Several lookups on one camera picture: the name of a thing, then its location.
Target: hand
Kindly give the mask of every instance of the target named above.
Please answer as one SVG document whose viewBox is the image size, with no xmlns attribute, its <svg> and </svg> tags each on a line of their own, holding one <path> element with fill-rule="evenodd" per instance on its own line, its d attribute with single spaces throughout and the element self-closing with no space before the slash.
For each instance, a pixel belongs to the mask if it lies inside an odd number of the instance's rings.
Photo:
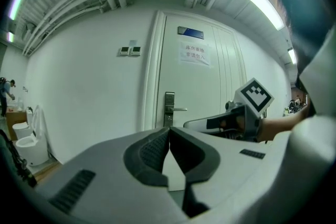
<svg viewBox="0 0 336 224">
<path fill-rule="evenodd" d="M 236 122 L 237 122 L 237 125 L 238 125 L 238 129 L 237 129 L 237 131 L 239 131 L 239 132 L 241 132 L 241 133 L 244 133 L 244 131 L 245 131 L 245 117 L 244 117 L 244 116 L 238 116 L 238 117 L 236 118 Z M 224 131 L 225 131 L 225 129 L 226 129 L 226 121 L 222 121 L 222 122 L 220 123 L 220 126 L 221 126 L 221 128 L 223 128 Z"/>
</svg>

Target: toilet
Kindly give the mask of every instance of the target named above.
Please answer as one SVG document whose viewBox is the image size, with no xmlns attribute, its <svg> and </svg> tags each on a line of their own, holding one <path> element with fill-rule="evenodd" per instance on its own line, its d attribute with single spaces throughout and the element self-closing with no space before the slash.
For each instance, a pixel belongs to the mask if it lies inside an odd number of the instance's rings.
<svg viewBox="0 0 336 224">
<path fill-rule="evenodd" d="M 13 125 L 13 130 L 18 140 L 23 137 L 30 136 L 31 133 L 33 132 L 33 129 L 31 127 L 33 121 L 33 113 L 30 109 L 27 109 L 26 114 L 27 114 L 27 122 L 16 123 Z"/>
<path fill-rule="evenodd" d="M 49 159 L 47 130 L 42 127 L 45 125 L 41 123 L 43 119 L 42 109 L 37 106 L 33 114 L 31 134 L 19 139 L 15 144 L 19 155 L 27 161 L 29 166 L 40 165 Z"/>
</svg>

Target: door handle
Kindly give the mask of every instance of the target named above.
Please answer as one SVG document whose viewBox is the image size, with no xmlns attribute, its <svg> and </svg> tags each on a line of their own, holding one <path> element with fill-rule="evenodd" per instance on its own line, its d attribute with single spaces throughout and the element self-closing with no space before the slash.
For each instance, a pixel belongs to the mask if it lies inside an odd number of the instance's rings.
<svg viewBox="0 0 336 224">
<path fill-rule="evenodd" d="M 187 108 L 173 108 L 174 111 L 187 111 Z"/>
<path fill-rule="evenodd" d="M 163 126 L 173 126 L 174 111 L 187 111 L 187 108 L 175 108 L 174 107 L 175 93 L 166 92 L 164 101 L 164 119 Z"/>
</svg>

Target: door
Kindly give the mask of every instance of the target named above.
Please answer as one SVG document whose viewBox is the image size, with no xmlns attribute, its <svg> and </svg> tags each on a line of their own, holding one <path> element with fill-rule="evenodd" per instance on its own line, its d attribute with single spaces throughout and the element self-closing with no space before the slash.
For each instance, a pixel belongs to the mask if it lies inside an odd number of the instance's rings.
<svg viewBox="0 0 336 224">
<path fill-rule="evenodd" d="M 219 67 L 221 74 L 221 113 L 225 112 L 225 103 L 233 100 L 235 91 L 246 83 L 245 72 L 241 70 L 239 63 L 239 46 L 235 46 L 232 31 L 213 26 L 217 46 L 221 47 L 218 51 Z"/>
<path fill-rule="evenodd" d="M 178 28 L 203 32 L 204 39 L 179 35 Z M 173 126 L 220 114 L 221 85 L 218 52 L 212 25 L 179 16 L 167 16 L 157 96 L 156 127 L 164 122 L 165 93 L 174 93 Z M 163 167 L 169 190 L 184 189 L 185 177 L 169 151 Z"/>
</svg>

